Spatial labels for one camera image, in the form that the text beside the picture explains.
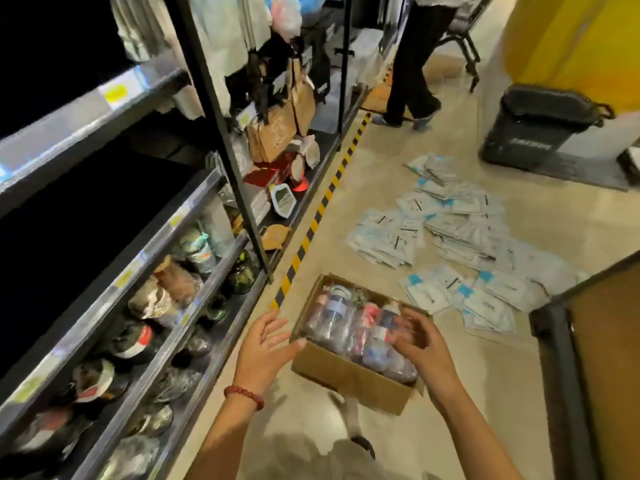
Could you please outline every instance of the red beaded bracelet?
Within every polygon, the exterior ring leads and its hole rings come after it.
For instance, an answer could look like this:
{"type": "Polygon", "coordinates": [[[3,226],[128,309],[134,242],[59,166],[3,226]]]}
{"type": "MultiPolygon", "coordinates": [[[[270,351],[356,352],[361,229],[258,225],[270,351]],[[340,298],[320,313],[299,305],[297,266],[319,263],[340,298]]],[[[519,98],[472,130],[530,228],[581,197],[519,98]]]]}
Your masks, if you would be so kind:
{"type": "Polygon", "coordinates": [[[229,394],[244,395],[249,399],[251,399],[252,401],[255,401],[256,404],[258,404],[258,409],[257,409],[258,411],[260,411],[261,409],[264,409],[264,399],[262,398],[262,396],[259,394],[254,394],[251,391],[248,391],[247,389],[245,389],[244,387],[227,386],[225,387],[225,397],[228,396],[229,394]]]}

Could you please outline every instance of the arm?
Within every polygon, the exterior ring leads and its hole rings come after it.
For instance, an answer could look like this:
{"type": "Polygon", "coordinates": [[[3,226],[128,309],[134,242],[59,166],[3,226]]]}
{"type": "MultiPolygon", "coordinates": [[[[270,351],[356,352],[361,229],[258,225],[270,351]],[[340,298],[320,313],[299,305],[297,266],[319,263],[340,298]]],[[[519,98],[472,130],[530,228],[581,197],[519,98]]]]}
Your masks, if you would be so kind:
{"type": "Polygon", "coordinates": [[[400,354],[415,365],[449,427],[467,480],[521,480],[513,462],[469,397],[442,335],[427,317],[408,308],[404,327],[392,337],[400,354]]]}
{"type": "MultiPolygon", "coordinates": [[[[289,338],[288,331],[274,333],[286,323],[278,318],[277,310],[253,323],[240,347],[234,385],[263,395],[278,371],[302,351],[307,343],[305,339],[276,348],[289,338]]],[[[186,480],[209,480],[213,473],[219,480],[236,478],[244,437],[256,409],[257,404],[252,399],[229,394],[189,468],[186,480]]]]}

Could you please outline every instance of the shoe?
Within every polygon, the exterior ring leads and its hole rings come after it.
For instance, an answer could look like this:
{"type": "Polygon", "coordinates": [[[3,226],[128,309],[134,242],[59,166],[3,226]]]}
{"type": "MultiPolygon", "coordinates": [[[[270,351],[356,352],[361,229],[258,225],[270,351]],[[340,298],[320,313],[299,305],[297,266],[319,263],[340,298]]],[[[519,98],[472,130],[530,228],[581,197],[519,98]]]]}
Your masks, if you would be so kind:
{"type": "Polygon", "coordinates": [[[382,116],[382,114],[376,114],[371,119],[371,122],[378,126],[388,126],[389,128],[402,128],[402,123],[400,123],[399,125],[393,125],[391,123],[388,123],[387,120],[385,120],[385,117],[382,116]]]}
{"type": "Polygon", "coordinates": [[[442,104],[440,103],[439,99],[433,98],[433,109],[427,116],[423,118],[416,118],[413,120],[413,130],[418,131],[418,133],[426,131],[429,123],[441,108],[442,104]]]}

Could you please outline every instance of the pile of mask packets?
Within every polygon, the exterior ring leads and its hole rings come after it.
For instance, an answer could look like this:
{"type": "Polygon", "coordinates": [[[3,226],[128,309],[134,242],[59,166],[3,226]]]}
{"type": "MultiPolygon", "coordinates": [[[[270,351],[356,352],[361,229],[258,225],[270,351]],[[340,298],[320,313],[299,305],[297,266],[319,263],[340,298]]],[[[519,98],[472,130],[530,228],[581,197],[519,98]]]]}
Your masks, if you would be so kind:
{"type": "Polygon", "coordinates": [[[511,237],[500,199],[460,181],[450,164],[439,155],[407,164],[420,176],[414,189],[397,199],[398,209],[366,211],[347,244],[370,262],[413,265],[415,250],[425,245],[424,227],[439,256],[479,275],[464,279],[444,264],[413,273],[400,280],[411,301],[430,314],[453,306],[469,328],[513,333],[514,308],[530,312],[588,274],[511,237]]]}

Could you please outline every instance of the black pants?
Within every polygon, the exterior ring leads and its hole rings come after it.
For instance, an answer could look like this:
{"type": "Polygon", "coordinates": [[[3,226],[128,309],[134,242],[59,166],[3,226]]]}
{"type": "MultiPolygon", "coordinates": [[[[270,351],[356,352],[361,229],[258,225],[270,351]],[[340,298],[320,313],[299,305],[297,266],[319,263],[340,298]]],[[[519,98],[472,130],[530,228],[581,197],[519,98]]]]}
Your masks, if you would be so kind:
{"type": "Polygon", "coordinates": [[[405,106],[414,118],[425,118],[439,108],[440,103],[429,92],[422,68],[449,28],[456,11],[457,8],[450,6],[413,3],[394,62],[385,113],[389,124],[402,124],[405,106]]]}

